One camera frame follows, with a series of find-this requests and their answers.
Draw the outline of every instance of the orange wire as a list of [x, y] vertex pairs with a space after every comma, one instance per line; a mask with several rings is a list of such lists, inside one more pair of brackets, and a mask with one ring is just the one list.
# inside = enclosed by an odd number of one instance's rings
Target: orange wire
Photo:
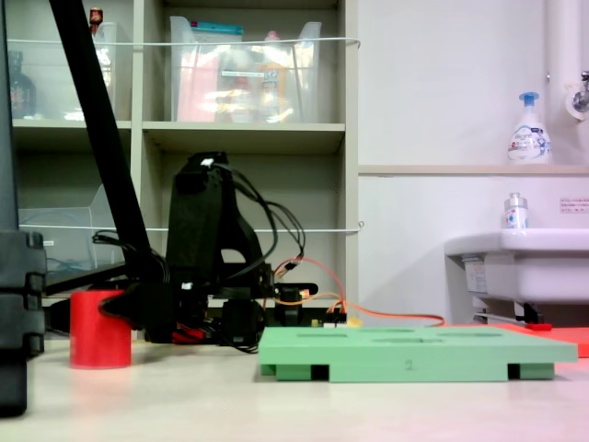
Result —
[[299, 306], [299, 305], [305, 304], [306, 302], [310, 302], [314, 299], [317, 299], [319, 297], [336, 297], [339, 300], [337, 302], [335, 302], [333, 304], [333, 306], [328, 308], [328, 312], [333, 311], [338, 305], [341, 305], [341, 311], [343, 313], [345, 313], [347, 311], [347, 307], [349, 306], [350, 308], [360, 310], [368, 315], [373, 315], [378, 318], [393, 318], [393, 319], [401, 319], [401, 320], [437, 320], [438, 322], [433, 324], [432, 327], [440, 327], [440, 326], [445, 325], [445, 319], [442, 316], [438, 316], [438, 315], [421, 314], [421, 313], [416, 313], [416, 314], [385, 313], [382, 311], [376, 311], [376, 310], [371, 310], [369, 308], [364, 308], [364, 307], [358, 306], [356, 304], [353, 304], [351, 302], [347, 302], [345, 299], [345, 292], [343, 290], [343, 284], [341, 283], [340, 278], [338, 278], [338, 276], [328, 266], [326, 266], [322, 262], [312, 260], [311, 258], [298, 257], [298, 258], [290, 258], [288, 260], [284, 260], [283, 262], [278, 264], [278, 267], [276, 267], [276, 270], [274, 270], [274, 274], [279, 277], [282, 277], [286, 273], [286, 272], [281, 272], [281, 270], [283, 269], [283, 266], [285, 266], [289, 262], [300, 262], [300, 261], [311, 262], [311, 263], [315, 264], [317, 267], [320, 267], [321, 269], [325, 270], [328, 273], [328, 275], [331, 276], [331, 278], [338, 285], [338, 288], [340, 289], [340, 293], [339, 294], [333, 293], [333, 292], [319, 293], [319, 294], [309, 297], [307, 299], [303, 299], [302, 301], [296, 301], [296, 302], [285, 302], [285, 301], [279, 301], [278, 299], [275, 299], [274, 302], [276, 302], [277, 304], [283, 304], [285, 306]]
[[278, 264], [278, 267], [276, 267], [276, 270], [274, 270], [274, 274], [278, 275], [278, 273], [280, 272], [280, 270], [282, 269], [282, 267], [286, 264], [288, 264], [289, 262], [300, 262], [300, 261], [305, 261], [305, 262], [311, 262], [312, 264], [315, 264], [317, 267], [323, 269], [325, 272], [327, 272], [327, 274], [329, 276], [331, 276], [331, 278], [335, 281], [335, 284], [338, 285], [338, 289], [340, 290], [340, 294], [337, 295], [338, 298], [340, 299], [345, 299], [346, 295], [345, 295], [345, 290], [343, 289], [343, 284], [340, 281], [340, 278], [338, 278], [338, 275], [336, 275], [327, 265], [325, 265], [322, 262], [316, 261], [316, 260], [312, 260], [311, 258], [307, 258], [307, 257], [298, 257], [298, 258], [289, 258], [288, 260], [284, 260], [282, 261], [280, 264]]

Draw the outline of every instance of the faucet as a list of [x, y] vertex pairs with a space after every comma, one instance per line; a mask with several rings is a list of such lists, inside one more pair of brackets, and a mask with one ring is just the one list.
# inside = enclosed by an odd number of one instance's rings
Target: faucet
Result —
[[572, 106], [576, 111], [585, 113], [589, 111], [589, 71], [582, 71], [581, 79], [585, 90], [574, 95]]

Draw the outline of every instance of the spray bottle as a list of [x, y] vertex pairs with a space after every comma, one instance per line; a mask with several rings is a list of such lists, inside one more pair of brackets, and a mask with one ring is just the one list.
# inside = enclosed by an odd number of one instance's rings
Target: spray bottle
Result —
[[511, 164], [552, 164], [552, 143], [534, 105], [539, 97], [536, 92], [519, 96], [524, 102], [525, 111], [522, 120], [515, 126], [512, 143], [507, 151]]

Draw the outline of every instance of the dark bottle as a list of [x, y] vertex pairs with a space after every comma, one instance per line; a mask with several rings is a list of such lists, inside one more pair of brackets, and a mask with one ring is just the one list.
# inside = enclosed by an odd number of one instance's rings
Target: dark bottle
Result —
[[12, 118], [34, 116], [37, 107], [35, 86], [30, 78], [22, 73], [21, 51], [8, 51], [8, 73]]
[[90, 9], [90, 18], [88, 22], [90, 23], [90, 33], [92, 34], [92, 38], [96, 37], [96, 33], [98, 32], [99, 26], [102, 24], [104, 20], [104, 13], [102, 9], [99, 7], [93, 7]]

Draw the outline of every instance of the clear plastic bin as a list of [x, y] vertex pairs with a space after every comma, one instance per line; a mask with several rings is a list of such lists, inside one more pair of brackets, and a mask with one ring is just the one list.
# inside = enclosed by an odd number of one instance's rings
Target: clear plastic bin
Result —
[[[98, 61], [107, 84], [110, 102], [117, 120], [131, 119], [131, 46], [115, 46], [109, 43], [129, 41], [117, 23], [102, 23], [95, 37]], [[75, 92], [64, 48], [61, 44], [8, 42], [11, 98], [15, 118], [83, 121], [84, 114]], [[21, 75], [15, 67], [15, 55], [22, 63]], [[12, 87], [15, 80], [32, 84], [32, 93], [22, 97], [21, 89]], [[14, 102], [22, 99], [23, 111], [14, 112]]]
[[171, 17], [171, 118], [175, 122], [320, 122], [321, 23], [297, 43], [200, 45], [184, 17]]
[[43, 235], [49, 282], [101, 266], [124, 262], [120, 248], [92, 243], [92, 235], [96, 230], [63, 228], [114, 227], [103, 186], [100, 186], [89, 207], [19, 209], [18, 218], [21, 230], [35, 231]]

